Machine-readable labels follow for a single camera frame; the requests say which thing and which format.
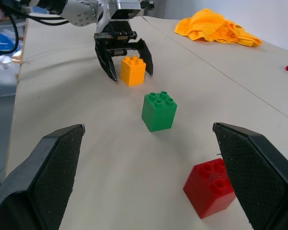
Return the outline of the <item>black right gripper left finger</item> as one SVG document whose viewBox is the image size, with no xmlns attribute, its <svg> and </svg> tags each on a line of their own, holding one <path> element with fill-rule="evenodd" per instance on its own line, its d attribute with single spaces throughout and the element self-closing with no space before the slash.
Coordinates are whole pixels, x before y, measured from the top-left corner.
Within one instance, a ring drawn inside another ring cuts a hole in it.
<svg viewBox="0 0 288 230">
<path fill-rule="evenodd" d="M 44 136 L 0 184 L 0 230 L 57 230 L 73 185 L 85 127 Z"/>
</svg>

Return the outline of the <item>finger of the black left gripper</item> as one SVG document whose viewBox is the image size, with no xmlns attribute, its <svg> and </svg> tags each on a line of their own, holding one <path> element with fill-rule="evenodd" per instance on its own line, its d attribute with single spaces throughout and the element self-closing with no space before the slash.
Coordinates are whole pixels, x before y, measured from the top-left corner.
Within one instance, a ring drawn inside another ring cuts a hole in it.
<svg viewBox="0 0 288 230">
<path fill-rule="evenodd" d="M 95 51 L 97 58 L 99 60 L 99 63 L 105 73 L 108 75 L 109 78 L 111 78 L 113 81 L 118 81 L 116 76 L 115 67 L 113 64 L 112 56 L 109 51 L 107 51 L 104 44 L 100 41 L 96 41 L 95 44 Z"/>
<path fill-rule="evenodd" d="M 128 43 L 128 48 L 132 50 L 138 51 L 140 58 L 144 61 L 146 64 L 146 72 L 152 76 L 153 75 L 153 60 L 152 55 L 150 53 L 150 50 L 146 44 L 146 42 L 143 39 L 140 39 L 137 42 Z"/>
</svg>

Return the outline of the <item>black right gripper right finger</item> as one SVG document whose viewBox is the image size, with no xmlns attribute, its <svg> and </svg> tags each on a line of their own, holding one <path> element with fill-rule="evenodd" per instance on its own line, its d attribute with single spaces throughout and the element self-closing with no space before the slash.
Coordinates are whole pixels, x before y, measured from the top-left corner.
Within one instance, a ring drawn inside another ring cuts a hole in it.
<svg viewBox="0 0 288 230">
<path fill-rule="evenodd" d="M 235 195 L 254 230 L 288 230 L 288 160 L 262 134 L 214 123 Z"/>
</svg>

